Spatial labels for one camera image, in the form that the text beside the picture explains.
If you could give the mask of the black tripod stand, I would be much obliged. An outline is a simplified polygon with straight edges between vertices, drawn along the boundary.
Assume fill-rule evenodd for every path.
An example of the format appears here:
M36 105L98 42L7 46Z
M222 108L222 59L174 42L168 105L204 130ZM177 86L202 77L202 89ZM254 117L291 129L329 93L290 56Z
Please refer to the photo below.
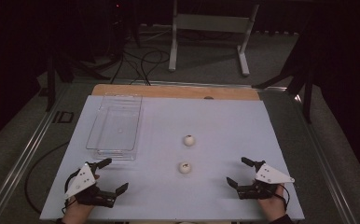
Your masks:
M288 77L291 81L285 89L289 95L296 96L301 89L304 89L302 102L302 115L304 119L311 123L311 102L312 102L312 82L313 73L312 67L314 65L314 46L313 38L304 30L299 34L298 40L287 57L281 72L262 83L254 84L254 89L264 90L271 87Z
M104 77L91 68L88 68L83 63L72 58L55 45L48 44L47 46L47 87L45 88L45 94L48 97L48 103L46 111L49 112L56 102L56 83L55 77L59 76L62 82L71 83L74 79L71 66L85 72L90 77L99 80L108 80L108 77Z

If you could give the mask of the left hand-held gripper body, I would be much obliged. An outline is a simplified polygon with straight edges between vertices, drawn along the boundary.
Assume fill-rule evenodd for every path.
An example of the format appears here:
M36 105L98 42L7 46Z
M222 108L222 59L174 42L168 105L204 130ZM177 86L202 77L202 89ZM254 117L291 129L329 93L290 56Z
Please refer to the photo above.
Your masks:
M79 203L112 208L117 198L114 192L101 191L97 187L96 170L91 170L94 162L85 162L65 182L64 199L74 197Z

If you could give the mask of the person's left hand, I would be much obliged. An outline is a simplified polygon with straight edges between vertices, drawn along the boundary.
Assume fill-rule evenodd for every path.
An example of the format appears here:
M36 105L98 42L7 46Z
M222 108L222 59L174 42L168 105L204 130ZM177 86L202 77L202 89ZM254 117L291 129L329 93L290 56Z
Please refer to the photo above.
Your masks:
M81 204L72 198L66 208L62 222L64 224L85 224L94 208L94 205Z

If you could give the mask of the white ping pong ball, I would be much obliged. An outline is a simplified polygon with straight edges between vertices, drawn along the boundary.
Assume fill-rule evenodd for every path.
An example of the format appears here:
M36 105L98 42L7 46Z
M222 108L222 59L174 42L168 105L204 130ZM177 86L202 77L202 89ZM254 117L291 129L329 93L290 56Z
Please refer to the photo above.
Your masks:
M181 174L189 174L192 170L191 164L189 162L181 162L178 166L178 171Z
M196 143L196 139L193 135L186 135L184 138L183 138L183 144L187 147L192 147L194 146Z

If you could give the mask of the metal floor rail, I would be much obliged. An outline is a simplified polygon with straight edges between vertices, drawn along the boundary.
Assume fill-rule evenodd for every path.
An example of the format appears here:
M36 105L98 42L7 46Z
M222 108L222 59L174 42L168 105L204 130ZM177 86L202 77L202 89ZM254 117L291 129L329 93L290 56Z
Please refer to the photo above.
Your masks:
M44 98L33 98L0 132L0 216L47 132L61 99L69 89L63 84L46 111Z
M298 95L291 96L290 97L292 104L296 110L296 113L298 115L298 118L301 121L301 124L303 125L304 129L306 130L306 133L308 135L308 138L312 142L312 154L314 155L320 173L322 174L325 184L330 192L331 198L333 199L334 204L337 207L337 210L339 212L339 216L343 222L343 224L357 224L357 221L355 220L353 211L344 195L344 192L335 177L335 174L325 156L325 153L323 151L323 148L318 140L318 137L312 127L312 125L304 118L303 115L303 104Z

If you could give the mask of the clear plastic container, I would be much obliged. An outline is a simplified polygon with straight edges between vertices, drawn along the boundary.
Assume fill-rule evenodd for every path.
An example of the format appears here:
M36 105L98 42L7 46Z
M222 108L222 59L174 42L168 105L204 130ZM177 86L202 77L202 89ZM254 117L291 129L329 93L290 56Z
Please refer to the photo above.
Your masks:
M103 97L86 145L95 159L135 160L142 101L141 95Z

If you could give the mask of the person's right hand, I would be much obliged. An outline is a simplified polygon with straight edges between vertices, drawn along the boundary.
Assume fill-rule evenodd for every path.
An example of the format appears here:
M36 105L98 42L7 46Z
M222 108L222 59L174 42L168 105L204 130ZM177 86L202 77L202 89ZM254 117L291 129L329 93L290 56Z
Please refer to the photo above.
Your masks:
M268 222L275 221L286 214L284 196L284 185L281 184L275 191L275 196L268 199L258 199L266 219Z

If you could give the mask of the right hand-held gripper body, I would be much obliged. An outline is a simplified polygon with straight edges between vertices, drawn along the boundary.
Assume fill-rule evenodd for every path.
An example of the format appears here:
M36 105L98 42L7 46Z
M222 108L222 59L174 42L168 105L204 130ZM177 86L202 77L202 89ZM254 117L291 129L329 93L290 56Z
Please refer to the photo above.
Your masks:
M280 184L294 183L295 179L269 166L265 161L255 161L255 181L251 186L239 186L236 189L241 200L268 199L275 195Z

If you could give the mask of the white metal stand frame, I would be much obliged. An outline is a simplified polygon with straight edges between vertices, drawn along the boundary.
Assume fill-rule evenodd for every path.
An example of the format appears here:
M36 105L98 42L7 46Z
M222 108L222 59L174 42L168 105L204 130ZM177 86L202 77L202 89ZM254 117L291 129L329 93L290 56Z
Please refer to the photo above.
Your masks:
M170 50L169 67L171 72L176 70L177 62L177 31L209 31L244 34L243 42L237 47L242 75L248 77L250 70L245 56L245 50L254 27L259 5L253 4L248 17L228 17L211 15L194 15L178 12L178 0L173 0L172 44Z

